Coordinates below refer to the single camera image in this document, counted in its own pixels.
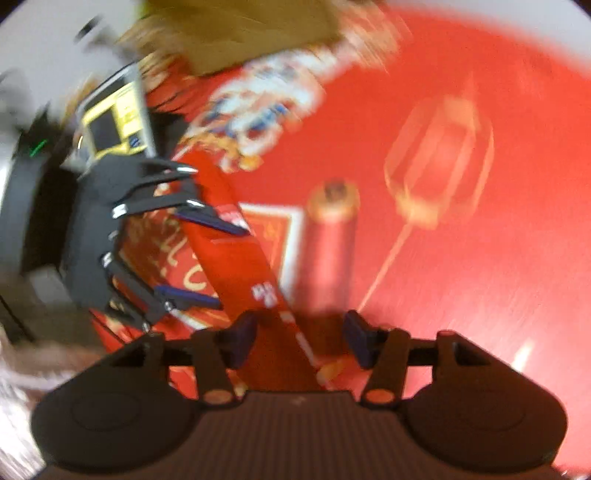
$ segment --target white wall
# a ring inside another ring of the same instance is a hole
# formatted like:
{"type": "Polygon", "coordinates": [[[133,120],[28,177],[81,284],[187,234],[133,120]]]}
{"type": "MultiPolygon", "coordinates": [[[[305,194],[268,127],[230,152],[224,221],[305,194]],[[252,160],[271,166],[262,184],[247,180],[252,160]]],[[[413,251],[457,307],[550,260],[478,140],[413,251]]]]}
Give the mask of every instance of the white wall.
{"type": "MultiPolygon", "coordinates": [[[[516,25],[591,60],[591,19],[570,0],[390,1],[516,25]]],[[[88,75],[116,67],[109,54],[84,54],[74,43],[80,28],[99,14],[123,33],[135,19],[134,0],[27,0],[0,24],[0,72],[10,67],[24,71],[33,108],[52,101],[59,109],[60,101],[88,75]]]]}
{"type": "Polygon", "coordinates": [[[134,22],[132,0],[27,0],[0,24],[0,72],[25,73],[37,109],[56,103],[90,74],[117,67],[107,52],[85,54],[74,38],[93,17],[102,15],[121,34],[134,22]]]}
{"type": "Polygon", "coordinates": [[[575,55],[582,63],[591,60],[591,18],[571,0],[390,0],[390,3],[506,25],[575,55]]]}

